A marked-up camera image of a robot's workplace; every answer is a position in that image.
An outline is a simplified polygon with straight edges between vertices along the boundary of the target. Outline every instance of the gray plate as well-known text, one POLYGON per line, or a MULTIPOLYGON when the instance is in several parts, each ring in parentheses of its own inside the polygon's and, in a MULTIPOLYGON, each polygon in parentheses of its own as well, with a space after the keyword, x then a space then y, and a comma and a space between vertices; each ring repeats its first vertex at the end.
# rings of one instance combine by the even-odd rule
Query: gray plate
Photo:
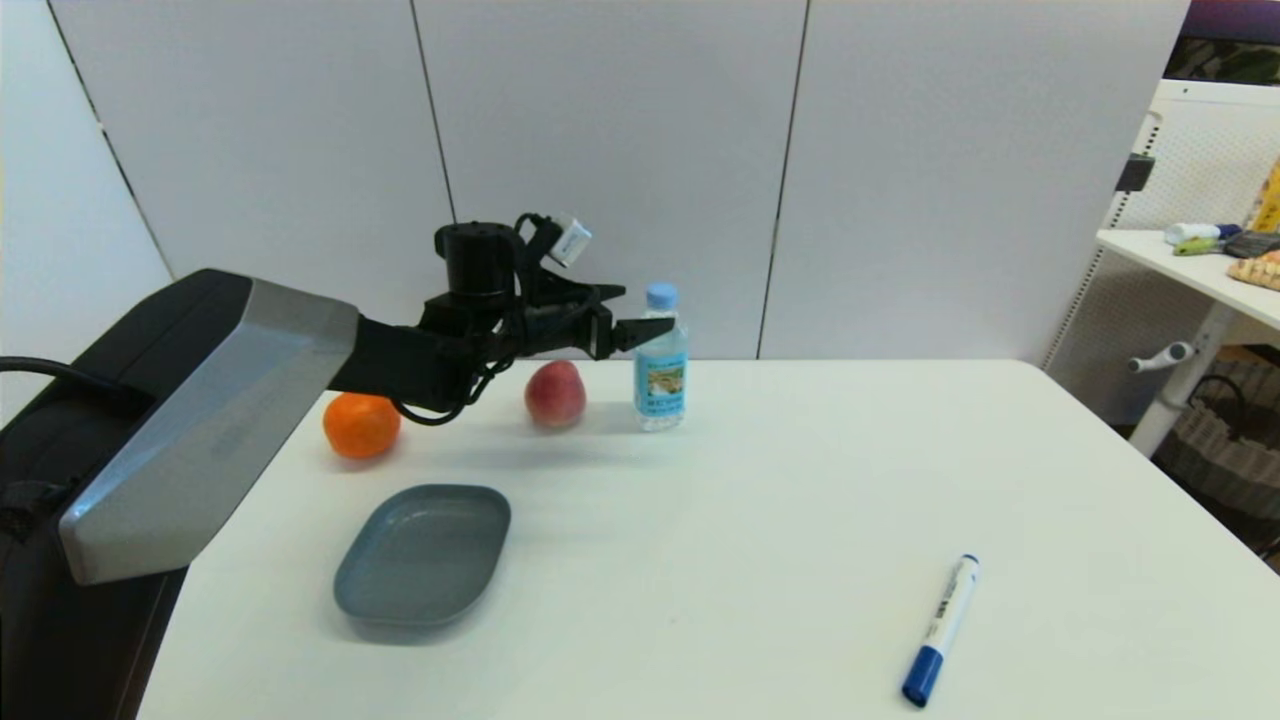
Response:
POLYGON ((417 486, 374 510, 333 580, 338 607, 370 623, 430 626, 484 593, 511 525, 495 489, 417 486))

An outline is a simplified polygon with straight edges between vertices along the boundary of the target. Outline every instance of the white marker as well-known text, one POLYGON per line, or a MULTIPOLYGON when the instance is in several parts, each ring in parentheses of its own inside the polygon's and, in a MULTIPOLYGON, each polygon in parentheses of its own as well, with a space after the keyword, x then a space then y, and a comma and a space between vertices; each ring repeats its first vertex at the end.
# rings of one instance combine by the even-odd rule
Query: white marker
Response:
POLYGON ((938 603, 938 611, 933 614, 929 623, 929 632, 924 633, 924 643, 920 652, 911 664, 911 671, 906 674, 902 683, 902 694, 916 707, 924 707, 929 702, 929 693, 933 683, 942 670, 942 660, 951 652, 951 643, 956 639, 956 630, 960 629, 960 620, 969 607, 969 598, 973 597, 973 588, 978 584, 978 559, 972 555, 960 556, 951 582, 947 583, 947 592, 938 603))

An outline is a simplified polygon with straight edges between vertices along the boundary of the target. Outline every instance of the pegboard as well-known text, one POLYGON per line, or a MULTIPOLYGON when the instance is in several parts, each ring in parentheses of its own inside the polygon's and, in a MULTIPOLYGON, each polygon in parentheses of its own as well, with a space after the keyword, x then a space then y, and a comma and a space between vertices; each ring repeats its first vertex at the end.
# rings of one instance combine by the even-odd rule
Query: pegboard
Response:
POLYGON ((1156 167, 1116 193, 1106 228, 1243 222, 1280 156, 1280 87, 1161 81, 1133 151, 1156 167))
MULTIPOLYGON (((1156 168, 1143 191, 1116 193, 1105 228, 1239 223, 1280 155, 1280 87, 1161 81, 1133 151, 1156 168)), ((1103 420, 1135 423, 1170 370, 1134 375, 1125 361, 1189 340, 1210 305, 1098 250, 1042 366, 1103 420)))

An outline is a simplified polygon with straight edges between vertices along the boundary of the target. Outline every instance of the blue bottle cap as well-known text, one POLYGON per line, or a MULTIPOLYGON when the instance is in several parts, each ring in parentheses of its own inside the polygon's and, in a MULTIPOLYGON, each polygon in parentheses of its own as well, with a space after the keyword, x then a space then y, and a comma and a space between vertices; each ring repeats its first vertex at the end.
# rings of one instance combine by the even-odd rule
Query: blue bottle cap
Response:
POLYGON ((680 291, 671 283, 653 283, 645 290, 645 301, 654 310, 672 310, 680 300, 680 291))
POLYGON ((902 694, 911 701, 911 705, 916 707, 928 705, 929 693, 933 692, 933 683, 937 682, 940 670, 942 670, 942 653, 929 646, 922 647, 915 656, 915 662, 911 664, 906 682, 902 683, 902 694))

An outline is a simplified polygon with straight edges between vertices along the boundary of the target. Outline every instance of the red apple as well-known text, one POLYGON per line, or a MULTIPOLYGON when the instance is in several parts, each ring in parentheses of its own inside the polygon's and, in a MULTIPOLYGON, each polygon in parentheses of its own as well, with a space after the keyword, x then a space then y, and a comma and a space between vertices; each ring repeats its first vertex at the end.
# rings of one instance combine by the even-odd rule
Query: red apple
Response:
POLYGON ((582 416, 586 388, 577 368, 568 360, 548 363, 529 378, 525 407, 534 423, 545 428, 564 428, 582 416))

